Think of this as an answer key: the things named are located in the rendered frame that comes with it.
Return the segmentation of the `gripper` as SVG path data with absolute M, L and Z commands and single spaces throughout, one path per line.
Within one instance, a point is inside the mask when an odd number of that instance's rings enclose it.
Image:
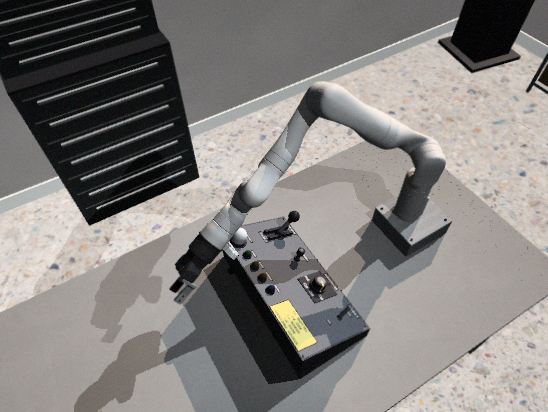
M 232 236 L 214 219 L 199 232 L 189 245 L 189 250 L 175 263 L 175 268 L 180 276 L 169 290 L 176 293 L 184 283 L 187 284 L 174 299 L 176 303 L 181 305 L 193 289 L 196 289 L 197 286 L 193 282 L 198 278 L 203 268 L 207 264 L 211 264 L 221 251 L 224 250 L 233 260 L 238 257 L 237 251 L 229 242 Z

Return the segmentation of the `dark grey control console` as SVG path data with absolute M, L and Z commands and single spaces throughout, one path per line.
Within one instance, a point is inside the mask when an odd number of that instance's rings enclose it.
M 229 241 L 238 257 L 223 256 L 301 379 L 370 327 L 290 225 L 300 214 L 288 218 L 241 225 Z

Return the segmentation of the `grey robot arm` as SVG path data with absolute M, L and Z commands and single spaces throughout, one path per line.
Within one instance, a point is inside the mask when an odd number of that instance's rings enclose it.
M 419 213 L 423 214 L 432 186 L 446 166 L 446 158 L 438 142 L 365 105 L 337 84 L 316 82 L 309 87 L 286 128 L 260 161 L 252 177 L 237 187 L 213 218 L 218 225 L 234 235 L 249 211 L 266 201 L 295 160 L 307 130 L 319 117 L 353 129 L 378 148 L 389 150 L 398 147 L 408 153 L 414 167 L 406 173 L 394 212 L 406 222 L 415 221 Z

